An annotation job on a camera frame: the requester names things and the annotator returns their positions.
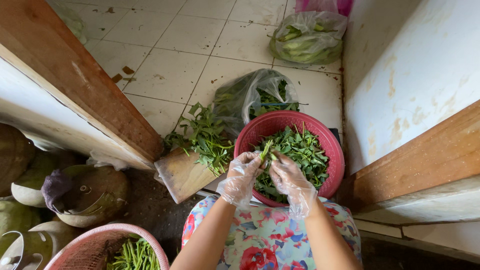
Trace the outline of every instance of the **wooden plank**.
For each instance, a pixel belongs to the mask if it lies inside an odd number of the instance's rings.
[[[189,154],[187,156],[182,148],[177,148],[155,162],[158,175],[176,203],[188,199],[217,178],[206,165],[195,163],[198,153],[191,151]]]
[[[480,173],[480,100],[343,181],[340,204],[362,207]]]
[[[151,163],[160,157],[161,137],[46,2],[0,1],[0,43],[101,123],[96,128]]]

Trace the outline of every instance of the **floral print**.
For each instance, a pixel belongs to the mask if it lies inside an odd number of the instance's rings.
[[[219,196],[208,196],[190,212],[182,247]],[[338,231],[361,262],[360,235],[348,208],[319,197]],[[315,262],[303,221],[288,216],[288,207],[237,209],[216,270],[314,270]]]

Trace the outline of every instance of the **person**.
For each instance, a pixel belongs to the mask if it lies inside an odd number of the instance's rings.
[[[230,163],[219,183],[185,222],[171,270],[360,270],[360,236],[347,208],[324,198],[287,156],[273,151],[269,174],[289,208],[249,206],[263,171],[259,152]]]

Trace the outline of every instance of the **hand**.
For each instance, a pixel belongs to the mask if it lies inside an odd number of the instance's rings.
[[[216,191],[222,198],[238,208],[245,209],[252,199],[253,184],[263,169],[260,151],[244,152],[230,162],[227,178],[220,183]]]
[[[272,161],[270,177],[279,193],[288,195],[290,217],[302,220],[310,213],[318,192],[293,160],[278,151],[272,152],[278,160]]]

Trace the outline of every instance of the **pink plastic basket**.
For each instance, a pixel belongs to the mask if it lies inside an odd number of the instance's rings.
[[[305,128],[308,131],[318,136],[318,141],[322,149],[325,150],[325,155],[329,157],[327,168],[329,176],[318,190],[318,196],[331,198],[342,183],[345,171],[342,148],[333,133],[324,124],[309,115],[291,110],[271,111],[260,115],[248,123],[240,132],[235,143],[234,157],[243,152],[252,151],[250,144],[258,145],[258,141],[262,139],[260,135],[270,136],[279,130],[284,130],[287,125],[294,128],[293,124],[296,124],[299,132],[303,132],[303,122],[305,122]],[[255,188],[253,188],[253,196],[270,207],[288,206],[288,204],[278,203],[266,198],[258,193]]]
[[[105,247],[117,251],[130,233],[145,238],[155,251],[161,269],[170,269],[167,255],[155,237],[138,226],[116,223],[95,228],[78,236],[53,257],[45,270],[101,270],[107,256]]]

